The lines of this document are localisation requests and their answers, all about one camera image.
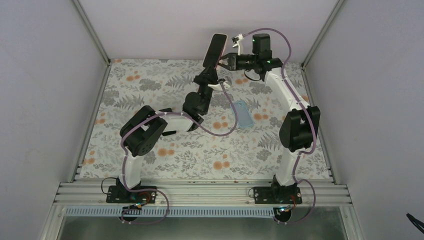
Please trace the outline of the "phone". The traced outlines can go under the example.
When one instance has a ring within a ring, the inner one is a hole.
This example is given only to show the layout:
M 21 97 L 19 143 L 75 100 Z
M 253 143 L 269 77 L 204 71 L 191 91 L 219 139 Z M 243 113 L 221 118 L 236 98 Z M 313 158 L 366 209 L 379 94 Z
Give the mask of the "phone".
M 222 33 L 215 33 L 210 41 L 202 66 L 204 68 L 215 68 L 226 48 L 228 36 Z

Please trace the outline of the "light blue phone case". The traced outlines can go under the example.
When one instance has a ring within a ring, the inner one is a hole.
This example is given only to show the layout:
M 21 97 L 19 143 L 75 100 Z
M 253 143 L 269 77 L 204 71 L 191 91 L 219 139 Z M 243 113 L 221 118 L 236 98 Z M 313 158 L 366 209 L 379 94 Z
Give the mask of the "light blue phone case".
M 235 109 L 234 115 L 237 116 L 237 125 L 240 129 L 252 127 L 254 120 L 251 113 L 243 100 L 232 101 Z

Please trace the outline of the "black smartphone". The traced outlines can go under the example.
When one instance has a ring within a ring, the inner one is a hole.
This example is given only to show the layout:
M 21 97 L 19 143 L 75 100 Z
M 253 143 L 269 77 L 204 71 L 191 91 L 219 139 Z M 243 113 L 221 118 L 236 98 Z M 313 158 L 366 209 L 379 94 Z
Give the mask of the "black smartphone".
M 160 109 L 160 112 L 163 113 L 171 113 L 170 116 L 162 116 L 161 118 L 163 118 L 166 122 L 167 122 L 167 126 L 165 127 L 165 129 L 162 132 L 162 136 L 166 137 L 166 136 L 170 136 L 170 135 L 174 135 L 177 133 L 176 130 L 176 126 L 174 124 L 174 120 L 171 120 L 171 117 L 176 117 L 176 113 L 173 112 L 173 110 L 171 108 L 164 108 L 164 109 Z

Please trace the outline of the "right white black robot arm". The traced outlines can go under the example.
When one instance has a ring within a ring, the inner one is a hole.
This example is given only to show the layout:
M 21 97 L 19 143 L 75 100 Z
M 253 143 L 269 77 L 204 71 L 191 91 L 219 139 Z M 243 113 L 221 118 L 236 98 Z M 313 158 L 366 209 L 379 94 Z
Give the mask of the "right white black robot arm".
M 279 139 L 285 148 L 278 171 L 271 182 L 271 198 L 278 204 L 290 197 L 299 183 L 296 168 L 302 155 L 310 155 L 317 146 L 321 112 L 317 106 L 310 106 L 297 92 L 285 70 L 286 64 L 273 57 L 271 37 L 267 33 L 252 36 L 252 53 L 242 53 L 243 34 L 232 38 L 237 52 L 222 56 L 225 64 L 221 67 L 229 71 L 254 71 L 260 81 L 270 87 L 283 107 L 286 116 L 279 129 Z

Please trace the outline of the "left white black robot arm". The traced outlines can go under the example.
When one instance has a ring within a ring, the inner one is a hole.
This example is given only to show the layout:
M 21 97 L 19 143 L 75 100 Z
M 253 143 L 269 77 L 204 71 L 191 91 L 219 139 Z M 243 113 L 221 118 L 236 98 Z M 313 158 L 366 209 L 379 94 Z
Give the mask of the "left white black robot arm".
M 119 176 L 119 196 L 131 203 L 139 197 L 141 183 L 141 161 L 138 157 L 148 154 L 160 137 L 176 134 L 178 131 L 196 130 L 208 113 L 213 95 L 212 86 L 218 86 L 217 70 L 208 66 L 194 78 L 198 90 L 186 95 L 182 112 L 171 108 L 155 111 L 149 105 L 143 106 L 120 130 L 120 145 L 125 158 Z

